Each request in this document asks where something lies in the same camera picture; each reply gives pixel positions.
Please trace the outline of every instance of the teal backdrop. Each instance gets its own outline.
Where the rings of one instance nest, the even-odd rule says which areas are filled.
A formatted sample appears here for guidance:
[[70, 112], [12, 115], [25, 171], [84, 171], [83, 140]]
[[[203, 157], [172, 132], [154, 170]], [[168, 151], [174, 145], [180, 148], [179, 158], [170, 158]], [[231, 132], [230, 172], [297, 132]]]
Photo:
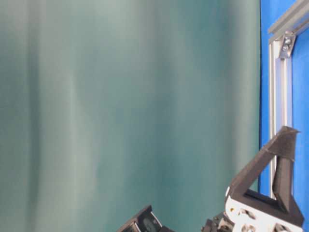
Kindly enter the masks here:
[[1, 0], [0, 231], [176, 232], [259, 146], [259, 1]]

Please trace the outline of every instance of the blue wall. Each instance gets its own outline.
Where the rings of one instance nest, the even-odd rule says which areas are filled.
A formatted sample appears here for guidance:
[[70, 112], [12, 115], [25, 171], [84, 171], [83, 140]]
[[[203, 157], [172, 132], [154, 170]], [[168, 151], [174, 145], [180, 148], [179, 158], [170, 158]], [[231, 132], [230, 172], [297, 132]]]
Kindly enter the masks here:
[[[267, 143], [268, 132], [268, 28], [295, 2], [295, 0], [261, 0], [261, 110], [260, 110], [260, 146]], [[309, 229], [309, 31], [299, 35], [293, 51], [293, 127], [301, 131], [297, 135], [294, 197], [305, 216], [304, 229]], [[259, 190], [268, 195], [269, 169], [266, 168], [260, 177]]]
[[294, 197], [309, 230], [309, 30], [300, 34], [295, 42], [292, 58], [293, 72], [293, 126], [297, 135], [294, 166]]

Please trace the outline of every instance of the robotic arm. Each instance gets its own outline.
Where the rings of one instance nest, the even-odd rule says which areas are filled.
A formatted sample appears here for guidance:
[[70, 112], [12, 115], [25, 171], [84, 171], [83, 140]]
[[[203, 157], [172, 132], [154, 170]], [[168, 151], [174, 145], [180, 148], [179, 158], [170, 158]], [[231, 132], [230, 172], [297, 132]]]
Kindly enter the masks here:
[[[201, 232], [303, 232], [304, 217], [291, 194], [298, 131], [282, 127], [234, 177], [225, 194], [225, 211], [208, 219]], [[273, 181], [276, 199], [249, 189], [277, 157]], [[142, 209], [117, 232], [173, 232], [162, 226], [151, 206]]]

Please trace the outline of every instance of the triangular black bracket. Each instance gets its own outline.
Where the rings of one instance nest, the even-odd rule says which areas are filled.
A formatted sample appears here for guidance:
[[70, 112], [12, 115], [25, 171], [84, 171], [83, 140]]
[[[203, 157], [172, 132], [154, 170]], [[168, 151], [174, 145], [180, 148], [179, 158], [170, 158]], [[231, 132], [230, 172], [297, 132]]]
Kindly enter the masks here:
[[[297, 130], [284, 126], [232, 180], [228, 197], [301, 227], [304, 217], [291, 194]], [[250, 190], [268, 163], [277, 157], [273, 182], [276, 200]]]

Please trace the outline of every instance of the black plastic part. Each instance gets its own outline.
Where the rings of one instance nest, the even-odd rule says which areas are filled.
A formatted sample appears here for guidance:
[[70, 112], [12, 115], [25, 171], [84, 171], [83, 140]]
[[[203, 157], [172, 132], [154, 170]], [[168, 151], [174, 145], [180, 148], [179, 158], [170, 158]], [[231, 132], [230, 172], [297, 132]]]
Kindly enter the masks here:
[[[225, 222], [225, 225], [223, 228], [219, 228], [219, 224], [221, 221]], [[205, 226], [202, 227], [201, 232], [232, 232], [232, 228], [234, 226], [234, 223], [228, 219], [228, 217], [224, 213], [220, 213], [213, 217], [212, 220], [207, 219]]]
[[151, 212], [151, 205], [146, 206], [120, 227], [117, 232], [174, 232], [165, 226], [161, 227], [160, 222]]
[[[291, 194], [297, 133], [293, 128], [282, 127], [232, 180], [225, 201], [230, 196], [238, 202], [301, 227], [304, 217]], [[275, 156], [277, 168], [272, 187], [276, 200], [249, 189]]]
[[[143, 225], [143, 220], [146, 217], [155, 219], [152, 214], [152, 208], [151, 205], [146, 206], [145, 208], [143, 208], [142, 210], [140, 210], [136, 215], [134, 215], [129, 221], [127, 221], [122, 227], [120, 227], [117, 232], [125, 232], [127, 230], [127, 228], [130, 227], [134, 227], [134, 223], [137, 224], [137, 226], [139, 227], [139, 229], [144, 232], [145, 228]], [[159, 230], [161, 229], [161, 226], [158, 224], [158, 228], [157, 228], [157, 232], [159, 232]]]

